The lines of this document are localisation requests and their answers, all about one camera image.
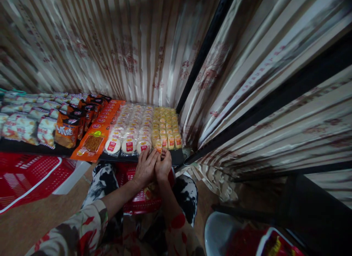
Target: beige curtain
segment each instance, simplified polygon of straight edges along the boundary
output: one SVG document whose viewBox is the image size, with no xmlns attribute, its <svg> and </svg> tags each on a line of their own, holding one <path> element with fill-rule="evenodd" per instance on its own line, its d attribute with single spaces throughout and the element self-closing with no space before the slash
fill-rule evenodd
<svg viewBox="0 0 352 256">
<path fill-rule="evenodd" d="M 1 82 L 175 106 L 219 0 L 1 0 Z"/>
<path fill-rule="evenodd" d="M 194 148 L 204 146 L 351 30 L 348 0 L 254 0 L 253 9 L 241 12 L 248 1 L 234 1 L 207 57 L 221 62 L 204 65 L 186 102 L 183 139 Z M 233 30 L 236 41 L 228 45 Z M 219 48 L 223 43 L 226 48 Z M 207 154 L 189 171 L 223 201 L 232 201 L 239 188 L 232 178 L 351 160 L 351 79 L 352 66 Z M 334 187 L 339 183 L 335 174 L 346 176 L 351 185 L 351 171 L 311 178 L 324 188 L 330 178 Z M 350 188 L 336 189 L 337 197 L 352 207 Z"/>
</svg>

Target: hand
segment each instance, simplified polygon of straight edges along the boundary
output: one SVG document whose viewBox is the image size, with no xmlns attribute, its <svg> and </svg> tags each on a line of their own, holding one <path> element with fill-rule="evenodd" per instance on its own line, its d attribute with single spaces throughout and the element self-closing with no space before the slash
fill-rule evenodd
<svg viewBox="0 0 352 256">
<path fill-rule="evenodd" d="M 152 181 L 154 177 L 154 165 L 158 156 L 160 156 L 156 149 L 154 149 L 148 156 L 149 150 L 150 146 L 139 155 L 136 173 L 132 179 L 132 181 L 136 183 L 138 189 L 143 189 Z"/>
<path fill-rule="evenodd" d="M 155 173 L 157 175 L 158 182 L 168 180 L 172 165 L 171 153 L 167 149 L 162 148 L 161 157 L 160 154 L 158 154 L 157 162 L 155 164 Z"/>
</svg>

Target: floor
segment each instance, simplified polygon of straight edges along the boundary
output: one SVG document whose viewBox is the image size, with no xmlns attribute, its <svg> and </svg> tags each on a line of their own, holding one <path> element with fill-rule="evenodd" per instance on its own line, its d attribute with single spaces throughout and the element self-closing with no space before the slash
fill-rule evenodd
<svg viewBox="0 0 352 256">
<path fill-rule="evenodd" d="M 89 189 L 93 168 L 94 165 L 67 195 L 51 195 L 0 215 L 0 255 L 24 255 L 48 230 L 78 211 Z M 205 222 L 218 197 L 202 181 L 197 182 L 197 187 L 198 212 L 194 229 L 204 248 Z"/>
</svg>

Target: patterned pants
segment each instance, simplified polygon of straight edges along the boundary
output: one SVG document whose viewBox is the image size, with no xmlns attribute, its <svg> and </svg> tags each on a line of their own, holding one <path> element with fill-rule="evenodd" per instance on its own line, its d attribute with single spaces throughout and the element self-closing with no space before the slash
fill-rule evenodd
<svg viewBox="0 0 352 256">
<path fill-rule="evenodd" d="M 93 181 L 88 190 L 86 199 L 82 207 L 93 203 L 96 199 L 110 194 L 118 189 L 115 177 L 116 168 L 112 162 L 100 162 L 93 170 Z M 194 181 L 181 175 L 176 178 L 176 183 L 172 188 L 178 204 L 180 205 L 188 223 L 193 227 L 197 214 L 198 190 Z M 123 212 L 122 209 L 112 218 L 106 228 L 103 243 L 111 242 L 114 238 L 122 236 L 123 232 Z M 167 251 L 165 240 L 166 225 L 162 210 L 157 213 L 153 224 L 143 237 L 142 242 L 148 243 L 158 255 Z"/>
</svg>

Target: black tray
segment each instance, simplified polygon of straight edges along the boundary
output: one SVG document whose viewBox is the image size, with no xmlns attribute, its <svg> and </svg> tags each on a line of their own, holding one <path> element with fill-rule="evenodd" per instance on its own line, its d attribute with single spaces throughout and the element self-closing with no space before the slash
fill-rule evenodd
<svg viewBox="0 0 352 256">
<path fill-rule="evenodd" d="M 25 142 L 18 142 L 15 140 L 7 140 L 2 138 L 0 140 L 0 152 L 35 154 L 35 155 L 49 155 L 70 158 L 74 149 L 67 149 L 61 145 L 56 145 L 55 149 L 50 149 L 44 145 L 34 146 Z M 183 164 L 184 158 L 182 149 L 170 151 L 172 157 L 172 166 L 179 166 Z M 110 156 L 106 153 L 100 155 L 99 160 L 104 161 L 120 161 L 120 162 L 138 162 L 138 156 L 121 156 L 121 151 L 118 157 Z"/>
</svg>

